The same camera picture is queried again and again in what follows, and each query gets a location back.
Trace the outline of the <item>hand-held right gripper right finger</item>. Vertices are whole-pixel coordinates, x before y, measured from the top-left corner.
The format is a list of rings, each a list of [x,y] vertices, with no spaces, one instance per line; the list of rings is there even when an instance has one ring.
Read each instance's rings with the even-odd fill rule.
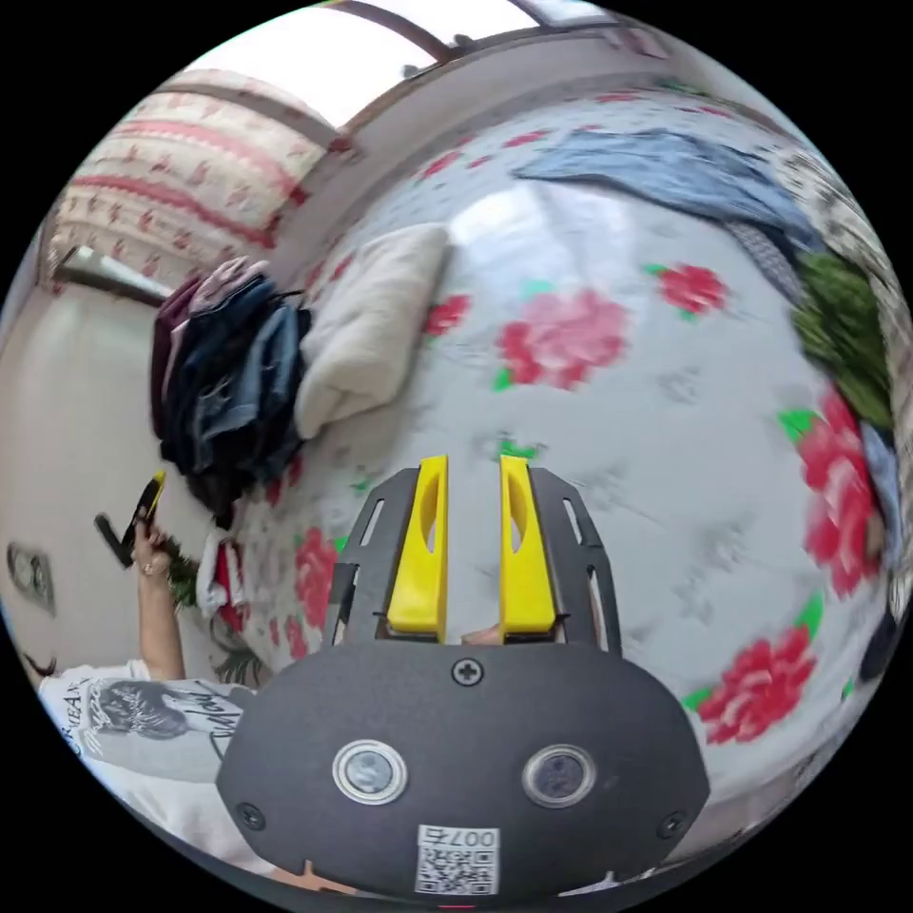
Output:
[[[556,611],[526,459],[502,456],[499,485],[499,635],[549,637],[556,623]]]

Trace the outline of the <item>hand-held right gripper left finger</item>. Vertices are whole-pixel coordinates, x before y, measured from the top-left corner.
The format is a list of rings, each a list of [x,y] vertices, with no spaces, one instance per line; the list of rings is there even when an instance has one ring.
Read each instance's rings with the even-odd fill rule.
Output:
[[[448,457],[418,467],[398,569],[387,608],[401,636],[444,636],[448,598]]]

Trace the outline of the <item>person's left hand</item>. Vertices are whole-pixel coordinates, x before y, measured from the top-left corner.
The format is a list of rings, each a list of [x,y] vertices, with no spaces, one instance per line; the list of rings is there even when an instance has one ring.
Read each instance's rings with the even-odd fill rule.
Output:
[[[154,524],[140,521],[135,527],[133,559],[142,578],[166,579],[171,558],[167,536]]]

